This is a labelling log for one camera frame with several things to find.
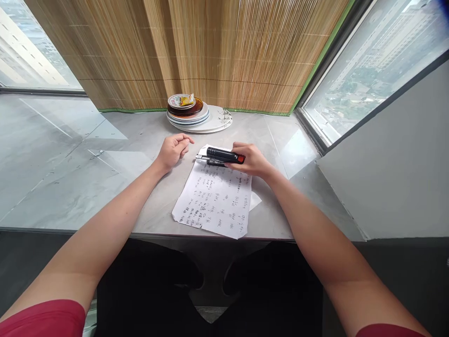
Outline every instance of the leg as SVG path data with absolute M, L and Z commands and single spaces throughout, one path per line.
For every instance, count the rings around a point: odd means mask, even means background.
M 241 296 L 214 322 L 216 336 L 321 335 L 323 289 L 295 244 L 272 242 L 237 261 L 224 290 Z
M 204 336 L 209 324 L 188 296 L 202 275 L 176 250 L 129 239 L 97 288 L 95 336 Z

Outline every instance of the window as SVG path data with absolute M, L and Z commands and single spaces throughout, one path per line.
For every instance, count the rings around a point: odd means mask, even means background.
M 449 49 L 438 0 L 378 0 L 303 105 L 328 145 Z
M 0 83 L 82 90 L 23 0 L 0 0 Z

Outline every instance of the person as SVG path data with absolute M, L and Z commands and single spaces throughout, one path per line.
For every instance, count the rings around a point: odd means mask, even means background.
M 186 295 L 201 286 L 196 265 L 181 252 L 157 245 L 146 249 L 148 242 L 128 240 L 153 188 L 190 143 L 194 140 L 183 133 L 164 140 L 151 166 L 64 244 L 2 316 L 0 336 L 81 336 L 97 287 L 98 336 L 276 331 L 314 336 L 321 334 L 321 285 L 348 336 L 430 336 L 351 241 L 255 145 L 240 142 L 234 142 L 232 151 L 246 156 L 245 162 L 226 166 L 268 184 L 297 246 L 274 242 L 237 261 L 227 275 L 233 281 L 225 280 L 224 290 L 245 295 L 216 321 L 218 328 L 208 329 Z

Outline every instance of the white paper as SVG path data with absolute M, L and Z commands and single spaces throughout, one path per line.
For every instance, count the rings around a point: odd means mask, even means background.
M 210 146 L 204 146 L 199 154 L 206 155 Z M 207 165 L 205 160 L 195 160 L 172 211 L 173 219 L 234 239 L 241 238 L 248 232 L 251 178 L 229 168 Z
M 258 204 L 262 202 L 262 199 L 254 193 L 254 191 L 251 191 L 251 206 L 249 207 L 249 210 L 252 211 L 253 208 L 255 208 Z

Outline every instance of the red shirt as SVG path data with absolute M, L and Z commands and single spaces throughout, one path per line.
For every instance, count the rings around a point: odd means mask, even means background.
M 73 300 L 51 300 L 36 304 L 0 323 L 0 337 L 81 337 L 86 314 Z M 391 324 L 372 324 L 356 337 L 424 337 Z

